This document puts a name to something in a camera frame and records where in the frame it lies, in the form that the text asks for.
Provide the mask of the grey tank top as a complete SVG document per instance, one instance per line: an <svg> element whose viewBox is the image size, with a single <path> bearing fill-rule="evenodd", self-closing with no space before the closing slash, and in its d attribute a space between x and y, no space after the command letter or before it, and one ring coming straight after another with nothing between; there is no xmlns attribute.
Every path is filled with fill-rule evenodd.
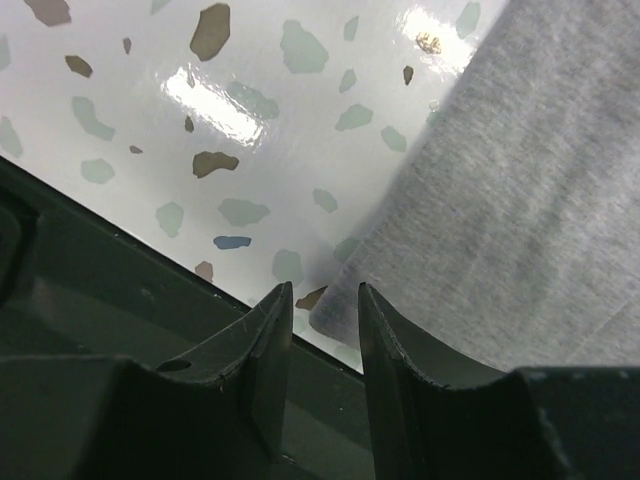
<svg viewBox="0 0 640 480"><path fill-rule="evenodd" d="M639 5L512 1L311 326L374 286L507 371L639 361Z"/></svg>

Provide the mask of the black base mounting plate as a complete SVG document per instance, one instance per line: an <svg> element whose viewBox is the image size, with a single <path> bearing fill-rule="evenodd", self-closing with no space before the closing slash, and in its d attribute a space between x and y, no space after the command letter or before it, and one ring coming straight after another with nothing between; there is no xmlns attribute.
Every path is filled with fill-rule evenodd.
<svg viewBox="0 0 640 480"><path fill-rule="evenodd" d="M293 335L275 462L191 423L156 368L254 306L3 161L2 477L373 478L362 381Z"/></svg>

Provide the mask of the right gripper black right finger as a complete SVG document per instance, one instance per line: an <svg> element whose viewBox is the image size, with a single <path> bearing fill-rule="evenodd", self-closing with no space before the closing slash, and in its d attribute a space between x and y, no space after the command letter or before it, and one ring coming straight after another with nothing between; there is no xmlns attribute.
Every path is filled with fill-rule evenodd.
<svg viewBox="0 0 640 480"><path fill-rule="evenodd" d="M475 388L504 375L407 320L372 285L358 287L359 344L378 479L435 479L411 382Z"/></svg>

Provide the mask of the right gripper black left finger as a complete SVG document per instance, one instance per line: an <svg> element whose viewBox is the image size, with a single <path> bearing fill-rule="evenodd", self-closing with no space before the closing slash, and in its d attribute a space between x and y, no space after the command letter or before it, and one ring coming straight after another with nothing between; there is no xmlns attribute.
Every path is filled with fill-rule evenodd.
<svg viewBox="0 0 640 480"><path fill-rule="evenodd" d="M247 314L156 371L186 389L186 412L220 452L280 454L293 335L293 287L278 284Z"/></svg>

